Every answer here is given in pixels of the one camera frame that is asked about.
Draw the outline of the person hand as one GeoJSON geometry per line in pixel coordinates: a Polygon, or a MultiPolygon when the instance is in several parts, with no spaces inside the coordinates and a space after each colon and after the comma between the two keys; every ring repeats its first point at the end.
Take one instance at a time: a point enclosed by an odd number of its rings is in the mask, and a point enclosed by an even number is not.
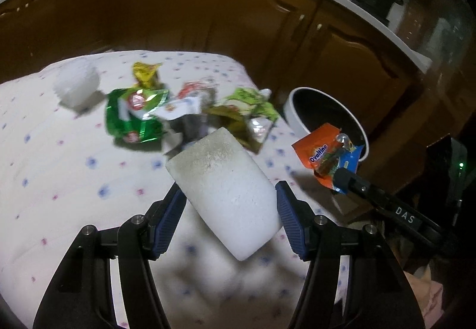
{"type": "Polygon", "coordinates": [[[432,328],[444,314],[442,308],[444,286],[433,280],[429,265],[418,269],[416,274],[410,272],[404,274],[416,296],[425,327],[432,328]]]}

